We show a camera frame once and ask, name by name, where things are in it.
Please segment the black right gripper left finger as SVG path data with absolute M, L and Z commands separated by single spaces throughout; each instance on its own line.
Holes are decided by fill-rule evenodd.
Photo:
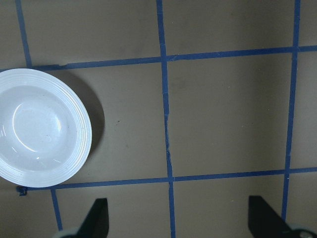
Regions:
M 107 198 L 98 198 L 79 228 L 63 230 L 56 238 L 106 238 L 109 232 Z

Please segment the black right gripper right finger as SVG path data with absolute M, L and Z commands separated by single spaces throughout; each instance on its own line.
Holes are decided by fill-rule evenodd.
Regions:
M 307 229 L 293 229 L 261 196 L 249 196 L 248 228 L 254 238 L 315 238 Z

